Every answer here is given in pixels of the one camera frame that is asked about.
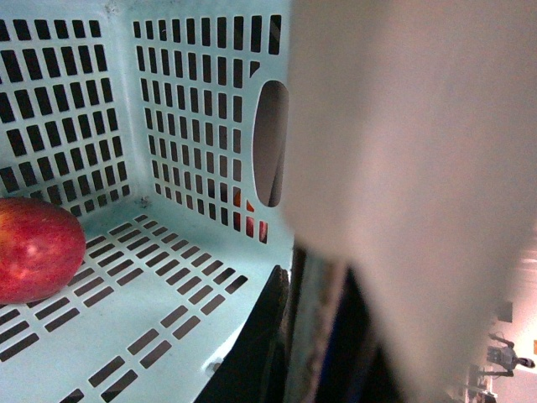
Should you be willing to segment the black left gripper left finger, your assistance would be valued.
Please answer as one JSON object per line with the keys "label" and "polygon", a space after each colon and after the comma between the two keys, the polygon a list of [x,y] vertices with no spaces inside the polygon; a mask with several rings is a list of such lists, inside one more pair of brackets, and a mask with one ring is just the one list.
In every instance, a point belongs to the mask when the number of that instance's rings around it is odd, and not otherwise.
{"label": "black left gripper left finger", "polygon": [[284,320],[287,271],[272,270],[232,349],[212,375],[198,402],[281,402],[286,361]]}

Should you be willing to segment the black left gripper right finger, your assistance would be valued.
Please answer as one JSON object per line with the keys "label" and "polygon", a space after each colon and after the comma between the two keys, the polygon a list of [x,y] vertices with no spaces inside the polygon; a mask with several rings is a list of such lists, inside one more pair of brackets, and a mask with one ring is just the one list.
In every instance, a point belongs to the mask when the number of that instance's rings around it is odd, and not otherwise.
{"label": "black left gripper right finger", "polygon": [[352,267],[293,250],[285,402],[402,402]]}

